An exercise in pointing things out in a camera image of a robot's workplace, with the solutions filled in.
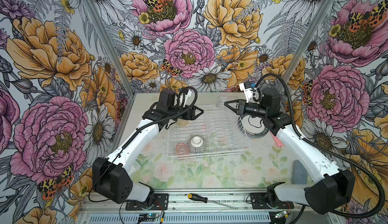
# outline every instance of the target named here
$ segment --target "screwdriver shaft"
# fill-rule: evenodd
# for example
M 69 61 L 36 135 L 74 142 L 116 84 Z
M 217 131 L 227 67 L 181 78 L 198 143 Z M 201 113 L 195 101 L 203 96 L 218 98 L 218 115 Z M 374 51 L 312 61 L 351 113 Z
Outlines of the screwdriver shaft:
M 220 202 L 215 202 L 215 201 L 211 201 L 211 200 L 208 200 L 208 202 L 219 204 L 219 205 L 223 205 L 223 206 L 234 208 L 234 209 L 238 209 L 237 207 L 234 207 L 234 206 L 231 206 L 231 205 L 225 205 L 225 204 L 220 203 Z

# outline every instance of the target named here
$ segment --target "red wire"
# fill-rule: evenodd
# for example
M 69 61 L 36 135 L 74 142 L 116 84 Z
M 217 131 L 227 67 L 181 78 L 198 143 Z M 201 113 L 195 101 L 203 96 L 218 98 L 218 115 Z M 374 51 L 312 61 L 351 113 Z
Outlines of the red wire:
M 291 213 L 291 207 L 290 207 L 290 204 L 288 203 L 288 202 L 286 202 L 287 203 L 287 205 L 288 205 L 288 213 Z
M 163 211 L 162 205 L 161 205 L 161 204 L 159 204 L 159 202 L 158 202 L 157 200 L 155 200 L 155 203 L 157 203 L 157 204 L 158 204 L 158 206 L 159 206 L 159 208 L 160 208 L 161 212 L 163 213 L 164 211 Z

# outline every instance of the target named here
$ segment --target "vent grille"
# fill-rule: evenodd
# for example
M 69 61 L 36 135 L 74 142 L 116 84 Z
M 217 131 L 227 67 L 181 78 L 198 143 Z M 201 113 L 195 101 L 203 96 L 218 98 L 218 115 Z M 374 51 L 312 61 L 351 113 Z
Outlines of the vent grille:
M 137 223 L 138 213 L 124 213 L 121 215 L 125 224 Z M 271 222 L 268 212 L 225 212 L 225 213 L 166 213 L 164 224 L 179 223 L 257 223 Z M 118 214 L 92 214 L 90 224 L 121 224 Z

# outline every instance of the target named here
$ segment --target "black mounting plate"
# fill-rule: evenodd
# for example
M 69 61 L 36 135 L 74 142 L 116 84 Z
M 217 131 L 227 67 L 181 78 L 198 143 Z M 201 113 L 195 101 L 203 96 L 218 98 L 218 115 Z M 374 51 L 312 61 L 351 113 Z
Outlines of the black mounting plate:
M 251 197 L 251 203 L 252 203 L 252 208 L 254 210 L 258 209 L 273 209 L 267 205 L 267 199 L 265 197 L 266 193 L 250 193 Z M 294 208 L 294 203 L 292 202 L 278 202 L 277 205 L 281 209 L 288 209 L 289 207 L 291 209 Z
M 159 202 L 163 210 L 167 210 L 168 194 L 155 194 L 154 201 L 155 200 Z M 125 206 L 125 210 L 159 210 L 160 211 L 160 207 L 156 204 L 152 204 L 152 206 L 149 209 L 144 209 L 142 208 L 142 202 L 130 200 L 127 202 L 127 205 Z

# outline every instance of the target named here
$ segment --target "blue object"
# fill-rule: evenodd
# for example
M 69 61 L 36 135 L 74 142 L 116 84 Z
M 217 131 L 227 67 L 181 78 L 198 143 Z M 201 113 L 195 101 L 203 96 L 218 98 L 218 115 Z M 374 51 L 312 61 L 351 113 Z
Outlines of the blue object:
M 292 184 L 307 184 L 307 170 L 299 160 L 293 162 Z

